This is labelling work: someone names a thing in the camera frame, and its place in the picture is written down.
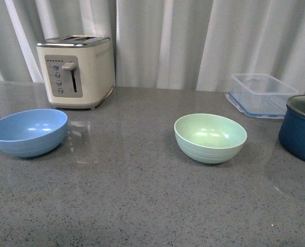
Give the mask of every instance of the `bowl rim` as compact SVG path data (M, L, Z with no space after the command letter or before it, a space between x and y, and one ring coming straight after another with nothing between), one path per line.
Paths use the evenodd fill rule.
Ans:
M203 145L199 145L199 144L193 143L193 142L191 142L191 141L185 139L184 137L182 137L182 135L180 135L179 132L178 132L177 129L176 129L176 124L177 124L177 122L178 122L179 120L181 120L182 118L185 118L185 117L193 116L193 115L209 115L209 116L219 117L219 118L223 118L223 119L226 119L226 120L228 120L228 121L231 121L231 122L235 123L236 125L238 125L242 130L244 130L245 138L244 138L243 142L241 142L241 143L238 144L238 145L229 146L229 147L224 147L224 148L214 148L214 147L203 146ZM239 146L243 145L243 144L246 142L246 140L247 140L247 132L246 132L246 130L244 129L244 127L243 127L242 125L240 125L238 122L236 122L236 121L234 121L234 120L232 120L232 119L230 119L230 118L227 118L227 117L223 117L223 116L215 115L215 114L209 114L209 113L193 113L193 114L184 115L184 116L178 118L178 119L175 121L175 123L174 123L174 131L176 132L176 134L177 134L181 139L183 139L184 141L186 141L186 142L188 142L188 143L190 143L190 144L193 144L193 145L198 146L198 147L211 148L211 149L230 149L230 148L236 148L236 147L239 147Z
M295 96L292 96L290 97L287 102L286 102L286 106L288 108L290 108L292 111L294 111L295 113L299 114L300 116L304 117L305 118L305 112L295 108L292 103L295 102L295 101L305 101L305 94L302 94L302 95L295 95Z
M47 136L47 135L50 135L52 133L54 133L55 131L59 130L60 128L62 128L65 124L67 124L67 121L68 121L68 116L63 112L63 111L60 111L60 110L57 110L57 109L49 109L49 108L46 108L46 109L32 109L32 110L27 110L27 111L21 111L21 112L16 112L16 113L13 113L13 114L10 114L8 116L5 116L3 118L0 119L0 121L6 119L6 118L9 118L9 117L12 117L14 115L20 115L20 114L23 114L23 113L26 113L26 112L34 112L34 111L54 111L54 112L58 112L59 114L65 116L65 119L64 119L64 122L60 125L59 128L51 131L51 132L48 132L46 134L43 134L43 135L40 135L38 137L34 137L34 138L27 138L27 139L18 139L18 140L3 140L3 139L0 139L0 142L4 142L4 143L15 143L15 142L23 142L25 140L33 140L33 139L37 139L37 138L40 138L40 137L43 137L43 136Z

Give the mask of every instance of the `toaster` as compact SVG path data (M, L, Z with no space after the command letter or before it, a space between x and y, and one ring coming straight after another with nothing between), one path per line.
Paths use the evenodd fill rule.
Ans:
M94 109L115 84L112 42L66 36L37 43L48 101L58 108Z

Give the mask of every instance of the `green bowl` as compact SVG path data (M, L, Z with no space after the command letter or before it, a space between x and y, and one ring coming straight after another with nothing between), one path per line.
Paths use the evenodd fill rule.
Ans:
M247 139L237 122L218 115L191 114L174 123L180 149L190 158L208 164L225 162L234 157Z

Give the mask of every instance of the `clear plastic container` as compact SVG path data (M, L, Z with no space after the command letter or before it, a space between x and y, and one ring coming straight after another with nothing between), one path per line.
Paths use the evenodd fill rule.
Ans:
M287 99L299 94L294 87L267 74L233 74L241 86L226 94L227 99L250 117L284 118Z

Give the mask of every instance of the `blue pot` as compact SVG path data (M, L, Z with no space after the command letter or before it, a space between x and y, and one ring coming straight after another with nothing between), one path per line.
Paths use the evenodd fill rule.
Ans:
M286 107L278 138L288 152L305 161L305 95L289 98Z

